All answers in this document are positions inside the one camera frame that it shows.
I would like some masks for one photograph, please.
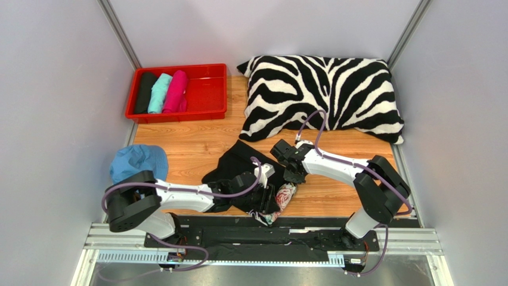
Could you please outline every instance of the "zebra print pillow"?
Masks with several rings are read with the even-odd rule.
[[[237,68],[249,77],[242,140],[269,138],[282,128],[298,130],[309,114],[323,109],[326,130],[356,128],[390,143],[403,142],[404,121],[383,60],[261,56]],[[322,122],[314,116],[306,127],[318,129]]]

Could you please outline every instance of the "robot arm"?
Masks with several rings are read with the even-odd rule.
[[[410,195],[409,186],[402,180],[391,164],[381,156],[371,160],[352,159],[324,151],[318,152],[309,141],[300,141],[296,146],[280,140],[270,153],[286,167],[284,178],[301,184],[307,174],[322,175],[344,182],[357,190],[362,208],[346,223],[344,240],[356,245],[378,224],[387,225],[397,214],[403,202],[383,183],[378,185],[375,177],[366,169],[374,170],[393,186],[402,197]]]
[[[155,179],[151,171],[142,171],[106,190],[110,230],[123,232],[139,229],[165,239],[175,233],[175,218],[162,210],[222,212],[229,209],[230,198],[235,194],[240,195],[248,188],[253,192],[266,191],[268,178],[274,172],[270,164],[263,164],[255,169],[254,174],[244,173],[232,180],[192,186],[164,182]],[[116,188],[129,183],[132,186]]]

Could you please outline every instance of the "red bin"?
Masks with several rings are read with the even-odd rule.
[[[157,77],[162,73],[173,76],[177,70],[184,71],[189,79],[187,89],[185,90],[187,111],[134,114],[141,75],[145,72],[152,72]],[[125,117],[139,124],[223,119],[228,106],[227,98],[227,71],[225,64],[138,69],[134,72]]]

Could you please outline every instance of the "baseball cap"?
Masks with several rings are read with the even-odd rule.
[[[150,170],[156,179],[165,181],[168,175],[168,158],[159,146],[130,145],[118,150],[109,174],[113,184],[121,182],[141,171]]]

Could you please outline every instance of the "wooden surface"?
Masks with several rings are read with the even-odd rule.
[[[161,146],[168,155],[168,182],[201,184],[202,177],[217,167],[223,155],[238,140],[245,120],[243,111],[247,99],[247,79],[234,76],[228,79],[228,111],[222,120],[191,121],[139,125],[134,144]],[[273,158],[270,149],[280,139],[290,144],[295,130],[283,130],[278,135],[258,142],[246,142],[254,149]],[[317,130],[304,130],[302,139],[314,142]],[[372,158],[378,154],[395,166],[390,145],[357,130],[324,132],[320,148],[352,158]],[[283,216],[350,216],[360,206],[356,190],[322,176],[308,175],[307,183],[299,185]],[[176,214],[207,215],[191,210],[172,210]],[[235,207],[227,212],[210,215],[246,215]]]

